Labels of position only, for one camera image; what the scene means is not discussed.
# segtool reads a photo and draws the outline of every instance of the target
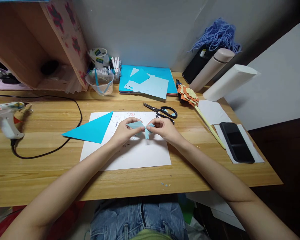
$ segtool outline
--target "clear cup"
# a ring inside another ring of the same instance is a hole
[[[86,82],[101,96],[108,96],[113,91],[114,75],[110,70],[91,70],[86,75]]]

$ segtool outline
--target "wooden shelf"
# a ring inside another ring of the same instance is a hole
[[[76,16],[73,15],[74,24],[66,10],[65,3],[68,2],[0,3],[0,62],[31,89],[64,91],[74,76],[83,90],[88,87],[84,80],[87,49]],[[63,31],[54,24],[49,9],[54,9],[62,17]],[[73,35],[81,44],[81,51],[69,46]],[[46,78],[40,68],[49,60],[71,66],[70,72],[65,74],[68,79]]]

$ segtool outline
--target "glue gun cord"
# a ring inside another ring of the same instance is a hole
[[[1,95],[0,94],[0,97],[14,97],[14,98],[41,98],[41,97],[56,97],[56,98],[64,98],[64,99],[68,99],[68,100],[71,100],[71,101],[74,101],[76,104],[77,104],[77,107],[79,109],[79,112],[80,112],[80,122],[78,123],[77,127],[80,126],[81,122],[82,122],[82,112],[81,112],[81,109],[77,103],[76,100],[72,99],[72,98],[68,98],[68,97],[60,97],[60,96],[52,96],[52,95],[44,95],[44,96],[38,96],[38,97],[23,97],[23,96],[11,96],[11,95]],[[18,158],[22,158],[22,159],[34,159],[34,158],[39,158],[39,157],[43,157],[43,156],[46,156],[48,154],[51,154],[51,153],[54,153],[58,150],[60,150],[61,148],[64,147],[64,145],[66,145],[68,142],[70,141],[70,138],[68,138],[60,147],[56,148],[55,150],[53,151],[50,151],[50,152],[47,152],[47,153],[44,153],[44,154],[41,154],[41,155],[37,155],[37,156],[33,156],[33,157],[22,157],[20,156],[18,153],[17,153],[17,147],[16,147],[16,142],[17,142],[17,139],[11,139],[11,150],[13,152],[13,154],[15,156],[17,156]]]

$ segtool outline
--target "person's lap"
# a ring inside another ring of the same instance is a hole
[[[150,229],[172,239],[188,239],[177,195],[109,199],[95,211],[91,239],[131,239]]]

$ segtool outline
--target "blue yarn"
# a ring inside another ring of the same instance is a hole
[[[234,42],[235,31],[236,27],[234,25],[228,24],[222,18],[218,18],[210,27],[206,28],[204,34],[188,52],[210,44],[209,51],[216,50],[220,46],[237,54],[241,51],[242,47],[240,44]]]

